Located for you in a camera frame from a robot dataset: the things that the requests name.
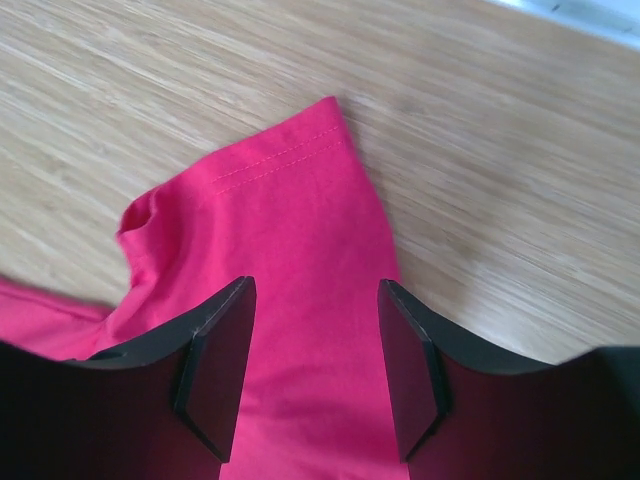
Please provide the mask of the red t-shirt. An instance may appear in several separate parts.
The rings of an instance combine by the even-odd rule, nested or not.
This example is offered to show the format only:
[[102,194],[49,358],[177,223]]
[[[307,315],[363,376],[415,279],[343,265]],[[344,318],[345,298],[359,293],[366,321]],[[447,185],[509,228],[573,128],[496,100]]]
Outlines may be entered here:
[[392,233],[336,99],[207,155],[125,210],[113,311],[1,284],[1,337],[84,359],[240,276],[257,311],[225,479],[403,479],[378,329]]

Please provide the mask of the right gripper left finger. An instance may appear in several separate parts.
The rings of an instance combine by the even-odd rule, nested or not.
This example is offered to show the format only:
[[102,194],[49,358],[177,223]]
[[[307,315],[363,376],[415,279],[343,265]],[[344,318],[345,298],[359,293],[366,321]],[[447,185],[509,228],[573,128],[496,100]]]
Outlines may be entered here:
[[87,360],[1,346],[5,479],[215,479],[230,459],[254,327],[240,277]]

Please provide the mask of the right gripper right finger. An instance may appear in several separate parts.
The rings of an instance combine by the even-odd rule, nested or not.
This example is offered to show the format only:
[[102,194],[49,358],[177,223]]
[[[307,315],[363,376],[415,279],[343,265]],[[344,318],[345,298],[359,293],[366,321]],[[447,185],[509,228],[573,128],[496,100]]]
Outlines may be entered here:
[[635,479],[639,350],[551,365],[493,344],[400,284],[378,290],[400,459],[414,479]]

